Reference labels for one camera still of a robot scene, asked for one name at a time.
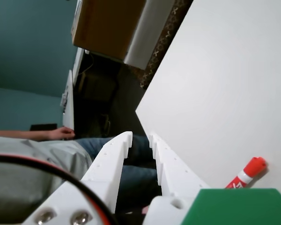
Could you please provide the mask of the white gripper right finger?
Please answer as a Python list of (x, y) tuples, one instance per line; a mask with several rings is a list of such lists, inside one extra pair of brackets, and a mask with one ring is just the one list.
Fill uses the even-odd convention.
[(201, 189), (210, 188), (157, 134), (149, 135), (149, 146), (163, 196), (192, 198)]

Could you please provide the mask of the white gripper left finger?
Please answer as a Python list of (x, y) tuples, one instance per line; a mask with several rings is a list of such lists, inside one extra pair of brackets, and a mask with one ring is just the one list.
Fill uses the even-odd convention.
[[(115, 212), (123, 161), (128, 157), (132, 139), (132, 132), (127, 131), (106, 143), (81, 179), (111, 214)], [(108, 225), (109, 221), (100, 208), (66, 181), (23, 224)]]

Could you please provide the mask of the person's hand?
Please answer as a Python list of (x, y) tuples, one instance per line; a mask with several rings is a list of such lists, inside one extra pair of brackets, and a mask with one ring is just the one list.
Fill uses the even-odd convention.
[(48, 140), (68, 140), (73, 139), (75, 137), (75, 133), (72, 129), (68, 127), (60, 127), (55, 130), (48, 131)]

